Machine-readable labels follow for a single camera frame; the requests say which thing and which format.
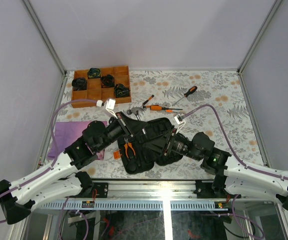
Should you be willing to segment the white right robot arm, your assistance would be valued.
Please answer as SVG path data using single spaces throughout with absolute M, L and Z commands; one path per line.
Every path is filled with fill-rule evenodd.
M 259 198 L 280 204 L 288 210 L 288 171 L 269 168 L 237 159 L 215 147 L 203 132 L 188 140 L 175 129 L 144 143 L 144 147 L 160 156 L 171 153 L 201 161 L 201 168 L 214 175 L 212 193 Z

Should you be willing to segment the black plastic tool case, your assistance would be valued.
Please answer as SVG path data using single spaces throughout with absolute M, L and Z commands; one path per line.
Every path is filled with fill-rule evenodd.
M 125 138 L 119 138 L 117 140 L 118 148 L 122 154 L 121 160 L 126 172 L 132 175 L 139 174 L 149 171 L 153 168 L 154 164 L 166 166 L 181 160 L 183 156 L 180 154 L 172 152 L 168 156 L 160 156 L 143 146 L 145 142 L 163 134 L 173 127 L 170 120 L 166 117 L 148 121 L 148 125 L 144 128 L 145 133 L 139 132 L 134 137 L 128 139 L 136 151 L 136 157 L 133 159 L 128 159 L 125 154 Z

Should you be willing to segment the large orange black screwdriver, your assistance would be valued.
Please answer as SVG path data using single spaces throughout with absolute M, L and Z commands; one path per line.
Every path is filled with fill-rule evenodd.
M 197 86 L 193 86 L 190 89 L 188 89 L 179 100 L 177 100 L 172 104 L 172 106 L 176 105 L 182 99 L 187 98 L 189 95 L 193 94 L 197 89 L 198 89 Z

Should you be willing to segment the orange handled utility knife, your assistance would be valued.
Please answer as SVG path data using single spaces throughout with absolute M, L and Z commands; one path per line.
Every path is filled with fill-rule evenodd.
M 169 107 L 163 107 L 160 105 L 146 105 L 145 109 L 150 109 L 151 111 L 165 111 L 165 110 L 176 110 L 180 111 L 180 108 L 169 108 Z

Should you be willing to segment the black handled steel hammer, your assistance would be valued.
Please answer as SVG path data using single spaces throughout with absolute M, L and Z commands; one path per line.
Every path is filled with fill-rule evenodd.
M 128 110 L 126 111 L 126 113 L 127 113 L 129 116 L 132 115 L 132 114 L 134 114 L 134 115 L 136 116 L 136 118 L 140 121 L 141 119 L 140 119 L 139 113 L 140 113 L 140 112 L 143 112 L 143 111 L 144 111 L 144 109 L 141 108 L 141 107 L 133 107 L 133 108 L 131 108 L 131 109 L 128 109 Z

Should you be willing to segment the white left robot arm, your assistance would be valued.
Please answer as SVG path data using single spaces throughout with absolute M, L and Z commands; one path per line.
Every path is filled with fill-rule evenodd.
M 148 124 L 118 112 L 109 125 L 91 122 L 56 161 L 13 182 L 0 181 L 0 206 L 9 225 L 20 222 L 45 203 L 64 197 L 88 197 L 93 181 L 82 168 L 121 137 L 133 137 Z

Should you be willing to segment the orange case latch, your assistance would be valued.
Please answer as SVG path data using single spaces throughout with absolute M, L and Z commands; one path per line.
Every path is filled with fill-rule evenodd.
M 122 157 L 122 154 L 120 152 L 120 150 L 117 150 L 113 153 L 114 159 L 120 159 Z

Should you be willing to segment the orange handled pliers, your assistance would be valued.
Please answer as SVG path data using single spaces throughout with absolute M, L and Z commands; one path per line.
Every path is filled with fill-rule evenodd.
M 125 148 L 125 154 L 126 154 L 128 159 L 133 159 L 136 157 L 136 151 L 135 151 L 132 143 L 129 142 L 127 139 L 125 139 L 124 148 Z

